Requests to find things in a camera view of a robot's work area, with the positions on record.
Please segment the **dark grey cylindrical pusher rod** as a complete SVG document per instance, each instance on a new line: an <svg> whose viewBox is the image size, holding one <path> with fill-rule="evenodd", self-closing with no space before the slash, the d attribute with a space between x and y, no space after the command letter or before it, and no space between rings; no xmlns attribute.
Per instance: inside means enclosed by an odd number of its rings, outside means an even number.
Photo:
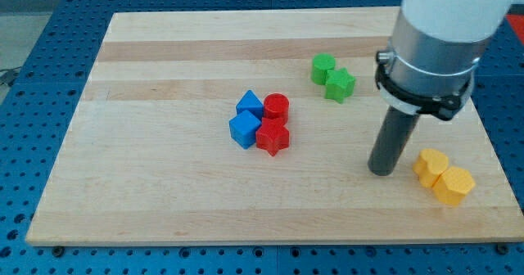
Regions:
<svg viewBox="0 0 524 275"><path fill-rule="evenodd" d="M378 176L390 175L419 120L390 106L368 158L369 170Z"/></svg>

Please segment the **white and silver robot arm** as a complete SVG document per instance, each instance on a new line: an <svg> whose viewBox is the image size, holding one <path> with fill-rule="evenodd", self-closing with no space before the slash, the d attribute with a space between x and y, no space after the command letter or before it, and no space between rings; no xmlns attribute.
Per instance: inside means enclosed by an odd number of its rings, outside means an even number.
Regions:
<svg viewBox="0 0 524 275"><path fill-rule="evenodd" d="M377 52L375 83L388 110L368 168L394 170L420 115L449 121L472 94L475 71L514 0L402 0Z"/></svg>

